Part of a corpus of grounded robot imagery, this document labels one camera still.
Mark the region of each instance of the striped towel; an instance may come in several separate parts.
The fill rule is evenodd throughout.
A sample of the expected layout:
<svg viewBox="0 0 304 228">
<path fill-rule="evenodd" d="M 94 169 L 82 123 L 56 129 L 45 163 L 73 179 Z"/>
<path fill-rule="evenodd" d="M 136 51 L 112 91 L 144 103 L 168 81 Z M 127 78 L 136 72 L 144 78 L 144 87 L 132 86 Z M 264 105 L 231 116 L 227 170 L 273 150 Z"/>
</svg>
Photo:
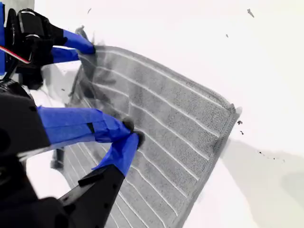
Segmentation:
<svg viewBox="0 0 304 228">
<path fill-rule="evenodd" d="M 138 54 L 96 47 L 80 55 L 72 107 L 134 120 L 146 141 L 137 151 L 106 227 L 180 228 L 206 183 L 238 114 L 217 93 Z M 66 148 L 69 185 L 96 166 L 110 145 Z"/>
</svg>

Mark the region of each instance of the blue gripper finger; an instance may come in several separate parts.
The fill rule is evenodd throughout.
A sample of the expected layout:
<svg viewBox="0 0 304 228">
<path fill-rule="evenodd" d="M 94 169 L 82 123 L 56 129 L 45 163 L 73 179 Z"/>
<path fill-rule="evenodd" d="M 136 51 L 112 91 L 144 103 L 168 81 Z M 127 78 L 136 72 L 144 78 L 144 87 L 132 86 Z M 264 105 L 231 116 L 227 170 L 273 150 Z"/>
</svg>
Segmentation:
<svg viewBox="0 0 304 228">
<path fill-rule="evenodd" d="M 65 47 L 75 48 L 83 54 L 94 54 L 95 48 L 93 44 L 81 35 L 63 30 L 63 36 L 67 38 Z"/>
<path fill-rule="evenodd" d="M 121 121 L 94 108 L 37 110 L 54 148 L 89 141 L 111 143 L 131 134 Z"/>
<path fill-rule="evenodd" d="M 98 166 L 93 170 L 107 165 L 115 165 L 124 176 L 127 175 L 139 143 L 136 133 L 124 137 L 114 143 Z"/>
</svg>

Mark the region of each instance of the debris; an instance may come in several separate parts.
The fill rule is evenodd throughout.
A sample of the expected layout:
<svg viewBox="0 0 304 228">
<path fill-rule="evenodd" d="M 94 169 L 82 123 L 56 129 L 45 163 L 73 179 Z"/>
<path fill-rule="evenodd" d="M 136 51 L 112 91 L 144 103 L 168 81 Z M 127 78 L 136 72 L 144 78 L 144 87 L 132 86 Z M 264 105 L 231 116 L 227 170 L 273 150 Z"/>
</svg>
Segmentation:
<svg viewBox="0 0 304 228">
<path fill-rule="evenodd" d="M 250 9 L 247 9 L 247 12 L 254 18 L 255 16 L 253 16 L 253 13 L 251 12 Z"/>
<path fill-rule="evenodd" d="M 263 155 L 263 156 L 265 157 L 265 155 L 264 155 L 261 151 L 258 151 L 258 153 L 261 154 L 261 155 Z M 276 159 L 276 158 L 274 158 L 274 157 L 268 157 L 268 156 L 266 156 L 266 158 L 267 158 L 267 159 L 273 159 L 273 160 Z M 285 159 L 280 159 L 280 158 L 277 158 L 277 159 L 278 159 L 278 160 L 281 160 L 282 162 L 285 163 Z"/>
</svg>

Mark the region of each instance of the red wire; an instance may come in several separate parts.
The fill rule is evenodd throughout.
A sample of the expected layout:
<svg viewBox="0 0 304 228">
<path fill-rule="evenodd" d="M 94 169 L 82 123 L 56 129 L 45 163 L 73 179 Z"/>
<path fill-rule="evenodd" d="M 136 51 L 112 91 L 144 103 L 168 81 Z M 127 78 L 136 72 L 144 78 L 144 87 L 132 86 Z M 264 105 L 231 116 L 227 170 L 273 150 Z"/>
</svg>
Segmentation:
<svg viewBox="0 0 304 228">
<path fill-rule="evenodd" d="M 3 46 L 0 46 L 0 50 L 6 52 L 7 54 L 13 56 L 14 58 L 20 60 L 20 61 L 23 62 L 23 63 L 26 63 L 26 64 L 29 64 L 29 63 L 30 63 L 30 61 L 28 61 L 28 60 L 22 58 L 21 56 L 15 54 L 14 52 L 8 50 L 7 48 L 5 48 L 5 47 L 3 47 Z"/>
</svg>

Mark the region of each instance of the white surface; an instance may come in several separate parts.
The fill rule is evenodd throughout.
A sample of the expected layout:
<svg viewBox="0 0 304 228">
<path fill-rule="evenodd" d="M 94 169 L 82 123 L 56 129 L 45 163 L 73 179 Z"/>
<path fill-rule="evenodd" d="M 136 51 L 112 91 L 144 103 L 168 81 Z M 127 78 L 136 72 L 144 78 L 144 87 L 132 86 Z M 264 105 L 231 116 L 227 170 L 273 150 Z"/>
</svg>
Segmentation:
<svg viewBox="0 0 304 228">
<path fill-rule="evenodd" d="M 36 0 L 35 7 L 60 27 L 83 24 L 94 43 L 149 57 L 243 108 L 244 124 L 184 228 L 304 227 L 303 1 Z M 48 88 L 59 99 L 56 88 L 70 85 L 53 70 L 46 69 L 57 76 Z"/>
</svg>

